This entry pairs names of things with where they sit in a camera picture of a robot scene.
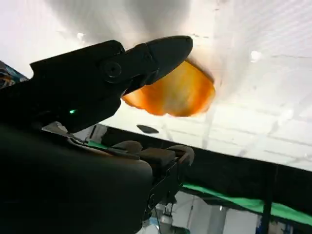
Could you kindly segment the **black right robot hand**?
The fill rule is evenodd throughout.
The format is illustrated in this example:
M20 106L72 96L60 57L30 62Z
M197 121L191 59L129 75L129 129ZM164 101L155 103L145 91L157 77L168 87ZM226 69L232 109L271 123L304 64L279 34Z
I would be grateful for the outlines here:
M125 50L116 40L33 62L31 79L0 91L0 231L134 234L171 203L194 160L186 146L107 149L79 132L113 116L122 96L150 85L190 54L189 36Z

